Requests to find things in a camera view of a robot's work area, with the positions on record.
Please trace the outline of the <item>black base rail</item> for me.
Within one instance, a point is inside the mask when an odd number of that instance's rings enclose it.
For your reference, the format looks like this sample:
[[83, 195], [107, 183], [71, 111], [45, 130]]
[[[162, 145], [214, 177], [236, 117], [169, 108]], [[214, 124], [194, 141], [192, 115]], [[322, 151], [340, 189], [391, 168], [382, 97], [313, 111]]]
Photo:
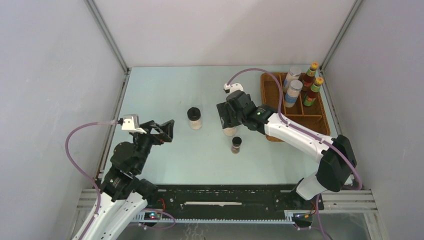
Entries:
[[160, 184], [147, 207], [178, 221], [290, 221], [323, 210], [322, 197], [305, 200], [294, 184]]

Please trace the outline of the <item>blue-label silver-lid jar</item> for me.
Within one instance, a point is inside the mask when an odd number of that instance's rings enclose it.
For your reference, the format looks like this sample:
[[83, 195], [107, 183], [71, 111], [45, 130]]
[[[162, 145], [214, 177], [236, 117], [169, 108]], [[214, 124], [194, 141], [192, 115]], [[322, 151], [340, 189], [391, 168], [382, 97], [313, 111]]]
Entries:
[[298, 66], [292, 66], [286, 74], [286, 77], [283, 81], [283, 92], [286, 93], [288, 88], [290, 87], [290, 83], [294, 80], [298, 80], [302, 70]]
[[302, 88], [303, 84], [300, 80], [292, 80], [290, 82], [284, 97], [284, 106], [286, 108], [291, 108], [295, 105]]

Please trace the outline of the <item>aluminium corner frame left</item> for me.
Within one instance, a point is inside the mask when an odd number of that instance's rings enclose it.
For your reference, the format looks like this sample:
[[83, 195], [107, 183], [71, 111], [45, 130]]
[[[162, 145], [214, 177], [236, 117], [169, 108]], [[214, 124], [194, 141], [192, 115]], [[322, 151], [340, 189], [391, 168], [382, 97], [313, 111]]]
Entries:
[[90, 11], [95, 23], [97, 24], [101, 34], [103, 35], [107, 45], [112, 51], [114, 57], [122, 68], [123, 72], [127, 75], [130, 72], [130, 68], [126, 63], [123, 54], [121, 53], [102, 13], [95, 0], [84, 0], [88, 10]]

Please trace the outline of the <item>large black-lid jar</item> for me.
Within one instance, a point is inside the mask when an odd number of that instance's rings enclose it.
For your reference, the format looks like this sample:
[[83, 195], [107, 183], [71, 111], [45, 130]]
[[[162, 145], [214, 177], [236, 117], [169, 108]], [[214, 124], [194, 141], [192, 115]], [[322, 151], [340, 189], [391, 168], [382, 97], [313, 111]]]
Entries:
[[223, 133], [228, 136], [228, 137], [232, 137], [237, 133], [237, 127], [226, 127], [222, 129]]

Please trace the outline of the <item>yellow-cap sauce bottle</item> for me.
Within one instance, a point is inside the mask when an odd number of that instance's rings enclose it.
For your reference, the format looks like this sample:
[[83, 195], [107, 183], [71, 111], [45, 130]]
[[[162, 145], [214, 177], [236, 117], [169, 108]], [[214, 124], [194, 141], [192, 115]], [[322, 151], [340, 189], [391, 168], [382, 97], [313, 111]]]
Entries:
[[306, 71], [305, 75], [302, 78], [302, 91], [307, 91], [310, 89], [311, 85], [316, 79], [316, 71], [319, 68], [320, 64], [318, 62], [312, 62], [309, 69]]
[[315, 79], [314, 83], [310, 86], [309, 90], [306, 92], [306, 95], [303, 99], [302, 103], [304, 106], [311, 107], [314, 104], [324, 81], [325, 80], [323, 77], [317, 77]]

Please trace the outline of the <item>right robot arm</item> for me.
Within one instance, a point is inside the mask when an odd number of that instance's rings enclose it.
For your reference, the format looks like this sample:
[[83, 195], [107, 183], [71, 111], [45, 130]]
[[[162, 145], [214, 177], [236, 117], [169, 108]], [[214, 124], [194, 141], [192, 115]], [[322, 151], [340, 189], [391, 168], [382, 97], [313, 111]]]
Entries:
[[269, 105], [256, 106], [250, 95], [241, 90], [230, 93], [216, 107], [223, 129], [243, 125], [288, 143], [318, 163], [318, 170], [301, 179], [290, 196], [291, 204], [297, 209], [304, 209], [320, 193], [339, 192], [355, 172], [356, 157], [344, 135], [334, 138], [315, 132]]

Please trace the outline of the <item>wicker divided basket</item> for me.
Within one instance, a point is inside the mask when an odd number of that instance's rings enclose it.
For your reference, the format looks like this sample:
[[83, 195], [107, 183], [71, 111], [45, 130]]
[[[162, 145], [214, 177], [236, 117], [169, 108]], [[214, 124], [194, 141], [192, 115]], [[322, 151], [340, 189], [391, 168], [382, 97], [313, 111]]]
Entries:
[[[273, 108], [279, 105], [279, 90], [274, 79], [266, 73], [260, 76], [260, 92], [262, 103]], [[312, 106], [305, 106], [303, 98], [304, 91], [300, 92], [293, 107], [281, 106], [281, 112], [290, 120], [307, 127], [317, 133], [330, 135], [331, 130], [325, 112], [325, 106], [321, 94], [317, 95]]]

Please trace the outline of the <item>aluminium corner frame right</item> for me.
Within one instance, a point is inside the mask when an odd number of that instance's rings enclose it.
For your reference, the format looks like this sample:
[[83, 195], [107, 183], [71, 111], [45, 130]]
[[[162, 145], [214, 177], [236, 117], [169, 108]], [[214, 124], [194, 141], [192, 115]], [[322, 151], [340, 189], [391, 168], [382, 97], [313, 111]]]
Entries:
[[325, 69], [329, 66], [330, 61], [332, 60], [334, 54], [336, 53], [340, 43], [342, 42], [344, 36], [346, 35], [350, 25], [354, 21], [356, 15], [358, 14], [360, 8], [362, 7], [365, 0], [355, 0], [352, 7], [350, 8], [345, 20], [343, 21], [341, 28], [339, 29], [334, 41], [332, 42], [331, 47], [329, 48], [327, 54], [325, 55], [320, 70], [324, 73]]

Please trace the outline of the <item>front black-lid spice jar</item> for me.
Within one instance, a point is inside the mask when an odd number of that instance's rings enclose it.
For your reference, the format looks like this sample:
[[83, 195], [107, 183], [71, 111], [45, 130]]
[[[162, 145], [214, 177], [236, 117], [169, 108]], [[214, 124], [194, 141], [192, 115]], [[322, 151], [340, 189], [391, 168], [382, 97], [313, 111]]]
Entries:
[[233, 154], [238, 154], [240, 152], [240, 147], [242, 144], [242, 139], [239, 136], [235, 136], [231, 140], [231, 152]]

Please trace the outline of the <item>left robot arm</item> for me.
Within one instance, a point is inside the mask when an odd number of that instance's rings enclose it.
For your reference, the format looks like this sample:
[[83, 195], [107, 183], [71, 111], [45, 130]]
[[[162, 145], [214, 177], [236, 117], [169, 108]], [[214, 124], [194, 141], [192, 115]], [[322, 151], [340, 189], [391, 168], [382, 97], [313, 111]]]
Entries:
[[153, 120], [139, 123], [137, 114], [119, 120], [106, 121], [105, 125], [120, 125], [132, 136], [113, 149], [110, 169], [100, 185], [73, 160], [69, 151], [71, 136], [88, 124], [75, 128], [65, 140], [65, 152], [74, 167], [91, 181], [96, 201], [78, 232], [75, 240], [115, 240], [143, 209], [153, 208], [158, 202], [158, 187], [146, 179], [139, 179], [153, 146], [170, 143], [174, 136], [173, 119], [159, 124]]

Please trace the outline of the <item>black-spout-lid jar white beads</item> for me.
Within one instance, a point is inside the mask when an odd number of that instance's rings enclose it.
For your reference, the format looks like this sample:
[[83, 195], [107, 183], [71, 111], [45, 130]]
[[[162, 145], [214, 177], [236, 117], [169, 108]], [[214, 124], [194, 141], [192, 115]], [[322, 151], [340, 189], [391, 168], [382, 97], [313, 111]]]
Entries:
[[187, 118], [189, 120], [189, 126], [192, 130], [199, 130], [202, 127], [202, 115], [199, 108], [189, 108], [187, 110]]

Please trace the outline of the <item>aluminium corner frame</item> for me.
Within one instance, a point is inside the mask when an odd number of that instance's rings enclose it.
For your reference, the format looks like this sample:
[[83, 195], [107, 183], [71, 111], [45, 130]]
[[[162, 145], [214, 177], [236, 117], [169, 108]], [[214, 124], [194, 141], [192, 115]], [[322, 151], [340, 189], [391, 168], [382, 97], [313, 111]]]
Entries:
[[126, 63], [123, 54], [121, 53], [102, 13], [95, 0], [84, 0], [88, 10], [90, 11], [95, 23], [97, 24], [101, 34], [103, 35], [107, 45], [112, 51], [114, 57], [122, 68], [123, 72], [127, 75], [130, 72], [130, 68]]
[[320, 70], [324, 73], [325, 69], [329, 66], [330, 61], [332, 60], [334, 54], [336, 53], [340, 43], [342, 42], [344, 36], [346, 35], [350, 25], [354, 21], [356, 15], [358, 14], [360, 8], [362, 7], [365, 0], [355, 0], [352, 7], [350, 8], [345, 20], [343, 21], [341, 28], [339, 29], [334, 41], [332, 42], [331, 47], [329, 48], [327, 54], [325, 55]]

